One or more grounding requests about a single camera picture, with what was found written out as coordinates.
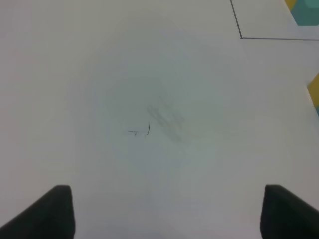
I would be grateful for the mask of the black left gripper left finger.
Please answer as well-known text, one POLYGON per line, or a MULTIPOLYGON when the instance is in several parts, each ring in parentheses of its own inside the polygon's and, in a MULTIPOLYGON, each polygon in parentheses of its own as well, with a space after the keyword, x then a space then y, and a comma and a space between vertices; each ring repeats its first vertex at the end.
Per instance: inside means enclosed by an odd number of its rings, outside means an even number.
POLYGON ((0 228, 2 239, 73 239, 76 223, 72 190, 57 185, 0 228))

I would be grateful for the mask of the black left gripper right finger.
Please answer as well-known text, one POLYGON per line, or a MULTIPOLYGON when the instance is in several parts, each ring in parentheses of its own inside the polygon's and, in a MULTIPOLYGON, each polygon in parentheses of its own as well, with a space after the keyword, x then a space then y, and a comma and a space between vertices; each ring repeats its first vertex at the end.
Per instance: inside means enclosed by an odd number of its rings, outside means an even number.
POLYGON ((260 233, 263 239, 317 239, 319 211, 281 185, 266 185, 260 233))

